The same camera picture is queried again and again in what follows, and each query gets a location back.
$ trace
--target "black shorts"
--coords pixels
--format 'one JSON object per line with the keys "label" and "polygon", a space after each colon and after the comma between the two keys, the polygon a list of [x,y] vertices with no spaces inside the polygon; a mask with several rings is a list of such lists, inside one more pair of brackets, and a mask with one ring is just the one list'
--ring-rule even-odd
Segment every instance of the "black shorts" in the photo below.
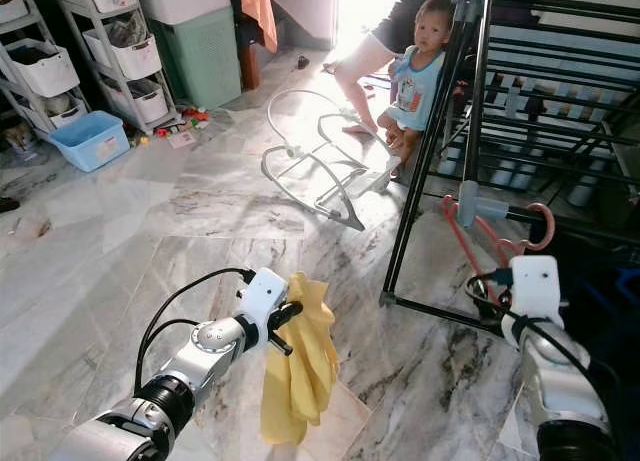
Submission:
{"label": "black shorts", "polygon": [[391,8],[389,15],[371,33],[389,51],[404,53],[414,44],[415,18],[424,2],[425,0],[398,0]]}

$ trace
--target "mint green container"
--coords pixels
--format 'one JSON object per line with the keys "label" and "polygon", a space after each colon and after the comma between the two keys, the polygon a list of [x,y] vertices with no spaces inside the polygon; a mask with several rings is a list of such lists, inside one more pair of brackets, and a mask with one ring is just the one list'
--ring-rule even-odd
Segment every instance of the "mint green container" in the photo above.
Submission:
{"label": "mint green container", "polygon": [[240,96],[231,7],[173,26],[149,19],[176,98],[214,109]]}

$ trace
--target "toddler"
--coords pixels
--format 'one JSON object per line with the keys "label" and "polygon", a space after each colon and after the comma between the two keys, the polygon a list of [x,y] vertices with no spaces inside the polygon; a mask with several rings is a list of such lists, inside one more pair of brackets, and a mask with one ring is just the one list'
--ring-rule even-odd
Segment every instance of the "toddler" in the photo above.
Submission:
{"label": "toddler", "polygon": [[390,67],[398,93],[377,122],[387,130],[391,149],[399,151],[401,166],[415,150],[427,125],[444,61],[442,50],[449,41],[452,12],[450,0],[426,0],[416,15],[415,45],[409,46]]}

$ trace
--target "clothes drying rack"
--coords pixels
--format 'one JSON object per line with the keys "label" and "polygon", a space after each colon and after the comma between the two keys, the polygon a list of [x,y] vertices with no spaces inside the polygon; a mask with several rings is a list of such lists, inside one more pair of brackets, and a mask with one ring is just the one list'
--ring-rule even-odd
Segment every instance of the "clothes drying rack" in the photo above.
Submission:
{"label": "clothes drying rack", "polygon": [[[640,39],[544,23],[541,13],[589,17],[640,26],[640,10],[572,0],[453,0],[450,43],[433,109],[417,155],[384,287],[381,305],[399,305],[482,330],[467,313],[395,294],[427,178],[461,181],[458,222],[476,215],[544,225],[541,213],[478,196],[480,186],[516,191],[570,190],[586,203],[598,189],[637,197],[640,177],[619,158],[620,147],[640,141],[621,136],[640,119]],[[540,23],[492,22],[494,7],[531,10]],[[453,91],[465,56],[475,44],[473,95],[462,115]],[[556,230],[612,243],[640,246],[638,230],[620,230],[555,216]]]}

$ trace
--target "yellow towel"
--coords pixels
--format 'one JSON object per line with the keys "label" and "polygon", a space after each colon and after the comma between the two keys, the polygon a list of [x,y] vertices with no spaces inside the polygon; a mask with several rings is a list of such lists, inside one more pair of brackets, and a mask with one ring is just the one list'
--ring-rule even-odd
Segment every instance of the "yellow towel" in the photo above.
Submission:
{"label": "yellow towel", "polygon": [[304,306],[278,330],[293,348],[284,356],[274,347],[267,354],[262,393],[262,437],[271,444],[300,444],[307,423],[320,424],[338,374],[338,353],[329,337],[335,318],[323,303],[328,285],[296,273],[289,279],[288,301]]}

